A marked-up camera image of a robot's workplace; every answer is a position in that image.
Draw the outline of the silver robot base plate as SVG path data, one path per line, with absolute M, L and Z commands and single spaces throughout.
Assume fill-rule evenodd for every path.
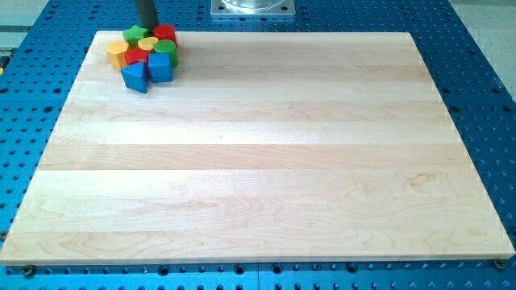
M 233 15 L 294 15 L 294 0 L 212 0 L 210 14 Z

